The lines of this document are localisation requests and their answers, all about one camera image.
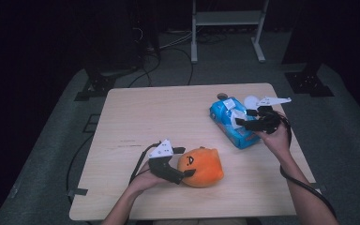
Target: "wooden table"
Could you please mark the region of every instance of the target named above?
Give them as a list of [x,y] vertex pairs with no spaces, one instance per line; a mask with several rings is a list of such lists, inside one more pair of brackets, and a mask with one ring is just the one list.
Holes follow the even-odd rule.
[[[149,189],[134,203],[130,219],[295,215],[279,163],[263,142],[239,150],[209,117],[220,92],[241,102],[249,95],[277,96],[269,83],[111,90],[79,183],[88,191],[75,196],[69,216],[104,219],[127,187],[141,152],[165,139],[186,151],[218,149],[224,178],[207,188],[165,184]],[[280,105],[274,109],[283,112]],[[307,179],[315,182],[294,135],[291,151]],[[174,168],[178,157],[171,160]]]

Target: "human arm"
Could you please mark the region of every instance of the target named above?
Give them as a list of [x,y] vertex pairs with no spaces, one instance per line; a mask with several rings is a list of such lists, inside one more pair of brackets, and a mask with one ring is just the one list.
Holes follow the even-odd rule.
[[140,169],[140,172],[125,189],[118,202],[116,202],[111,212],[102,221],[102,224],[124,225],[137,197],[139,197],[145,190],[161,183],[168,183],[168,181],[153,175],[150,172],[148,162],[145,162]]
[[[286,174],[311,187],[311,184],[292,157],[287,129],[283,123],[272,134],[264,132],[256,132],[256,134],[262,138],[265,145],[276,156]],[[335,216],[321,199],[292,181],[287,180],[287,183],[301,224],[338,224]]]

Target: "human hand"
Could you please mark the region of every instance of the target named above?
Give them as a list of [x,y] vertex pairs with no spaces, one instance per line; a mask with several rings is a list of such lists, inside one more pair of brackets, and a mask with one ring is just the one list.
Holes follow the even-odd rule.
[[267,134],[262,131],[255,132],[267,145],[268,149],[277,157],[283,158],[291,154],[289,149],[288,131],[281,122],[277,130],[272,134]]
[[150,166],[148,161],[144,163],[140,171],[137,173],[133,181],[130,183],[129,187],[134,188],[137,191],[145,191],[149,188],[162,183],[170,183],[169,181],[159,178],[151,173]]

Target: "forearm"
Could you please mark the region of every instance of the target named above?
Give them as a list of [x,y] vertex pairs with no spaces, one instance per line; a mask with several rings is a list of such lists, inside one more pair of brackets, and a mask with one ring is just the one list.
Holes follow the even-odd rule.
[[[278,159],[286,174],[311,186],[292,156],[288,155]],[[289,180],[288,187],[301,224],[338,224],[332,212],[317,196]]]
[[142,191],[133,190],[131,187],[128,187],[119,198],[118,202],[116,202],[110,214],[103,220],[102,224],[124,225],[134,202],[142,193]]

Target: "plush toy face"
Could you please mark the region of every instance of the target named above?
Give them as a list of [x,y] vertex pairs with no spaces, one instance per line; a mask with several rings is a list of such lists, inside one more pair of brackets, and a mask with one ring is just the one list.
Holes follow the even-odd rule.
[[186,152],[179,158],[177,170],[196,170],[183,179],[185,184],[195,188],[212,186],[224,176],[217,149],[198,148]]

